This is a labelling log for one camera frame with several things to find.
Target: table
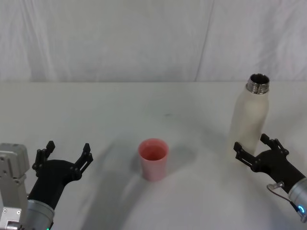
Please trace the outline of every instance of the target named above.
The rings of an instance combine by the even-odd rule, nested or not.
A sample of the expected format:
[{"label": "table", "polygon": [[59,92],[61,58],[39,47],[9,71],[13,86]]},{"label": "table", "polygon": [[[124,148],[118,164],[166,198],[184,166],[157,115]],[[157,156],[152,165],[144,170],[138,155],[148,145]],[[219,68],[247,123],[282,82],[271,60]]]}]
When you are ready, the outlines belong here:
[{"label": "table", "polygon": [[[72,162],[90,143],[94,161],[65,188],[53,230],[306,229],[287,202],[266,190],[267,175],[226,160],[225,138],[244,84],[2,83],[0,141],[25,144],[30,164],[49,140],[56,144],[50,159]],[[306,104],[307,83],[273,82],[264,128],[304,174]],[[170,147],[168,176],[156,183],[142,179],[136,155],[152,137]],[[28,192],[35,180],[30,169]]]}]

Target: white backdrop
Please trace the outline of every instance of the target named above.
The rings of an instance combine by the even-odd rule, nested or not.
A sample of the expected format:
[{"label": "white backdrop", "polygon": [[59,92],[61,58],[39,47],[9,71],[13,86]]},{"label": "white backdrop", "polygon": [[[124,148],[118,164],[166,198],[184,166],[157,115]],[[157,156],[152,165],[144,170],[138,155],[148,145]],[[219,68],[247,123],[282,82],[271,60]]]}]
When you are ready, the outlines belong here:
[{"label": "white backdrop", "polygon": [[1,81],[307,80],[306,0],[1,0]]}]

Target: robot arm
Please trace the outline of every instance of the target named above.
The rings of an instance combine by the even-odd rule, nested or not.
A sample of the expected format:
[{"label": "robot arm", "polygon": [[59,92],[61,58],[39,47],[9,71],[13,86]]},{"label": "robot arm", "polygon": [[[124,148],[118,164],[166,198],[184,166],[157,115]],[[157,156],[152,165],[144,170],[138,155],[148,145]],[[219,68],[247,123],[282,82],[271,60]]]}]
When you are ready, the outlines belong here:
[{"label": "robot arm", "polygon": [[255,157],[236,142],[234,145],[236,159],[250,167],[253,172],[268,174],[276,184],[269,184],[267,188],[273,192],[273,189],[281,187],[288,194],[289,199],[273,193],[288,200],[301,217],[301,221],[307,222],[307,178],[287,160],[289,151],[280,144],[278,139],[270,139],[262,134],[260,140],[271,150]]},{"label": "robot arm", "polygon": [[88,143],[75,163],[48,161],[54,148],[53,141],[50,141],[45,149],[37,151],[32,168],[38,179],[27,197],[24,180],[29,161],[25,146],[0,145],[0,191],[4,204],[0,230],[51,229],[54,209],[65,186],[80,180],[82,173],[93,161]]}]

